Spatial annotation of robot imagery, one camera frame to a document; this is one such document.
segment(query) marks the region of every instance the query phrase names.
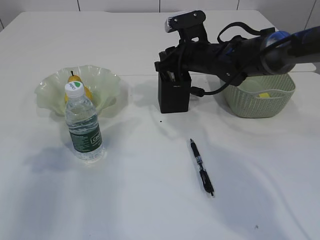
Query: pear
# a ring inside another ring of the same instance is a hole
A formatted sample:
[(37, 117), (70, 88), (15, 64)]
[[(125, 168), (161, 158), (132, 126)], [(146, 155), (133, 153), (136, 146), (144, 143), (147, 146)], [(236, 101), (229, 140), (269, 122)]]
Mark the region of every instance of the pear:
[(73, 81), (78, 81), (78, 82), (82, 83), (81, 78), (77, 75), (74, 75), (74, 71), (71, 71), (71, 76), (68, 79), (68, 83), (73, 82)]
[[(71, 75), (72, 76), (70, 76), (69, 79), (68, 79), (68, 83), (73, 82), (73, 81), (77, 81), (77, 82), (81, 82), (82, 83), (81, 78), (79, 76), (77, 76), (77, 75), (74, 75), (74, 71), (71, 71)], [(88, 99), (90, 99), (90, 101), (92, 102), (93, 98), (92, 98), (91, 91), (85, 85), (83, 85), (83, 86), (84, 86), (84, 92), (85, 92), (86, 97)], [(67, 96), (66, 93), (64, 94), (64, 102), (65, 103), (68, 102), (68, 96)]]

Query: white bottle cap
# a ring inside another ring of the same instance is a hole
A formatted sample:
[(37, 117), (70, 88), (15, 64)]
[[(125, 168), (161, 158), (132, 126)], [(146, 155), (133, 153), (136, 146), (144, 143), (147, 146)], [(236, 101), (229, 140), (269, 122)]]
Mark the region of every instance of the white bottle cap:
[(85, 94), (85, 88), (80, 81), (71, 81), (64, 86), (68, 98), (79, 98)]

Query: glass bowl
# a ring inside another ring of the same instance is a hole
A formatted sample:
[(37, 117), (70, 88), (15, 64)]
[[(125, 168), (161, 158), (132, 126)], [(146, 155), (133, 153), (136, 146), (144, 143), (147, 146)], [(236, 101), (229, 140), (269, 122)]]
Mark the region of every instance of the glass bowl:
[(34, 93), (39, 108), (54, 111), (59, 116), (65, 115), (65, 85), (71, 71), (92, 92), (92, 102), (98, 114), (120, 93), (120, 77), (109, 69), (92, 65), (65, 67), (46, 77), (36, 87)]

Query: basket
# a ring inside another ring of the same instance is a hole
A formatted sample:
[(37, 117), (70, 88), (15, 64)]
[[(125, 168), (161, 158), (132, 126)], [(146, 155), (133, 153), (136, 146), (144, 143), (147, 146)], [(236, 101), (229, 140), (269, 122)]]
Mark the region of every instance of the basket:
[(270, 118), (286, 106), (296, 85), (288, 74), (248, 77), (239, 86), (229, 85), (223, 95), (231, 110), (242, 118)]

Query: pen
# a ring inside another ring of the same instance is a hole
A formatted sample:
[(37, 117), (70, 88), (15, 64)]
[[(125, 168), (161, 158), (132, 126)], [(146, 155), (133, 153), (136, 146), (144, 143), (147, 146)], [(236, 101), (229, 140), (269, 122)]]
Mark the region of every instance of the pen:
[(202, 179), (202, 183), (203, 183), (203, 187), (204, 190), (211, 194), (212, 197), (215, 197), (215, 190), (214, 187), (211, 184), (210, 178), (208, 176), (207, 171), (205, 170), (204, 166), (203, 166), (203, 161), (202, 158), (200, 156), (200, 153), (197, 149), (197, 146), (195, 144), (195, 142), (190, 138), (190, 145), (193, 151), (193, 155), (195, 157), (196, 163), (199, 165), (199, 169), (200, 169), (200, 177)]

